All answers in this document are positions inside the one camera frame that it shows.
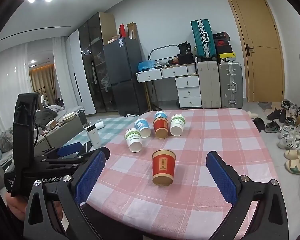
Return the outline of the person's left hand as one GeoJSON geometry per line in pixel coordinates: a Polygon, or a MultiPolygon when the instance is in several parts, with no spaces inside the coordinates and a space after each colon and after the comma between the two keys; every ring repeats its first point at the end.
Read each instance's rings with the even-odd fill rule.
{"type": "Polygon", "coordinates": [[[5,198],[10,211],[19,220],[24,221],[26,216],[27,200],[19,196],[12,197],[9,192],[6,193],[5,198]]]}

